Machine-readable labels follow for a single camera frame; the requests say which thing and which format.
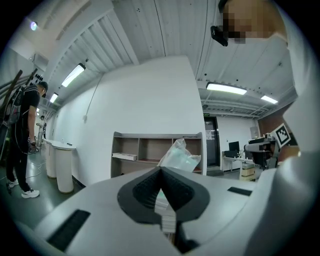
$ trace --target white cylindrical bin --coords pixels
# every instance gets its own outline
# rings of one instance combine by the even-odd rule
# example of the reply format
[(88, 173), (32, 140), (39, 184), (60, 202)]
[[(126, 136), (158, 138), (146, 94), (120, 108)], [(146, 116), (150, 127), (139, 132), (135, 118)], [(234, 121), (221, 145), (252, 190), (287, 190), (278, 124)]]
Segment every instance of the white cylindrical bin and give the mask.
[(57, 178), (56, 167), (55, 167), (55, 149), (51, 143), (45, 143), (45, 166), (46, 166), (46, 175), (51, 179)]
[(72, 181), (72, 150), (55, 148), (55, 169), (58, 189), (67, 194), (74, 190)]

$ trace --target fluorescent ceiling light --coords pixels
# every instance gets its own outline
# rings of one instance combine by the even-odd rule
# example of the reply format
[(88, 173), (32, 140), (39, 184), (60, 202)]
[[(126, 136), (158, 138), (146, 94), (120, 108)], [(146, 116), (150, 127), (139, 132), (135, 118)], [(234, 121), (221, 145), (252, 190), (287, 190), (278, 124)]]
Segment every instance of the fluorescent ceiling light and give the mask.
[(265, 101), (267, 101), (267, 102), (271, 102), (271, 103), (273, 103), (273, 104), (278, 103), (278, 101), (276, 101), (275, 99), (270, 98), (270, 97), (268, 97), (268, 96), (263, 96), (263, 97), (261, 97), (261, 99), (262, 99), (262, 100), (265, 100)]
[(240, 95), (244, 95), (247, 92), (246, 89), (238, 88), (231, 85), (224, 85), (220, 83), (212, 83), (212, 82), (209, 82), (206, 85), (206, 88), (207, 90), (221, 91), (221, 92), (240, 94)]
[(50, 102), (51, 102), (51, 103), (54, 103), (55, 100), (56, 100), (56, 98), (58, 98), (58, 94), (54, 93), (54, 94), (52, 95), (51, 99), (50, 99)]
[(64, 81), (62, 82), (62, 85), (64, 87), (67, 87), (77, 76), (79, 76), (83, 71), (85, 71), (86, 67), (79, 63), (74, 70), (72, 70), (70, 72), (70, 74), (68, 74), (68, 76), (66, 77), (66, 79), (64, 79)]

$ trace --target computer monitor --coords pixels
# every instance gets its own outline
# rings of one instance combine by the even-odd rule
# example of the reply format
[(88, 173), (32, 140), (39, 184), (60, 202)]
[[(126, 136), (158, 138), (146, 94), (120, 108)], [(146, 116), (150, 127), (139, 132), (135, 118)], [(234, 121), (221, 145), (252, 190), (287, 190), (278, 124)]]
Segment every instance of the computer monitor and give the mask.
[(239, 153), (240, 152), (239, 141), (230, 142), (229, 143), (229, 150), (230, 151), (237, 151)]

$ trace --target glass door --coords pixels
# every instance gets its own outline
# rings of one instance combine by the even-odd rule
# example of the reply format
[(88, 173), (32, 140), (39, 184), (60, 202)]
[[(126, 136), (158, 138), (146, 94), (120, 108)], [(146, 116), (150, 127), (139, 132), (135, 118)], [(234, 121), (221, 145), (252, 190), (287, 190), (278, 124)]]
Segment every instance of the glass door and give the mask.
[(216, 117), (205, 117), (207, 167), (220, 166), (220, 143)]

